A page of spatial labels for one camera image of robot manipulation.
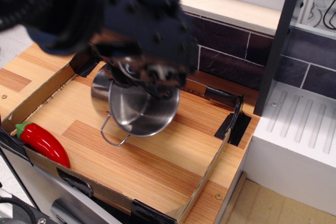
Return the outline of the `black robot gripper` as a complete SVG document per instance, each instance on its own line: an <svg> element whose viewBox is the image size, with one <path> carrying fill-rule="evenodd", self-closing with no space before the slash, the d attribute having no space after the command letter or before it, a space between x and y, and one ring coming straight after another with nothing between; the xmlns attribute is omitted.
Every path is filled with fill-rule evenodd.
<svg viewBox="0 0 336 224"><path fill-rule="evenodd" d="M180 0L106 0L91 44L119 82L183 87L198 53L191 26Z"/></svg>

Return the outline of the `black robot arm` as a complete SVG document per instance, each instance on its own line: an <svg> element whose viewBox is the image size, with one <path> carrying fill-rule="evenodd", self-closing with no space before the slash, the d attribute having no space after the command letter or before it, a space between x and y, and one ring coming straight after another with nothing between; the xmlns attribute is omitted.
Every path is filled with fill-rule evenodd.
<svg viewBox="0 0 336 224"><path fill-rule="evenodd" d="M104 61L122 84L185 85L198 46L180 0L1 0L1 30L26 27L52 55Z"/></svg>

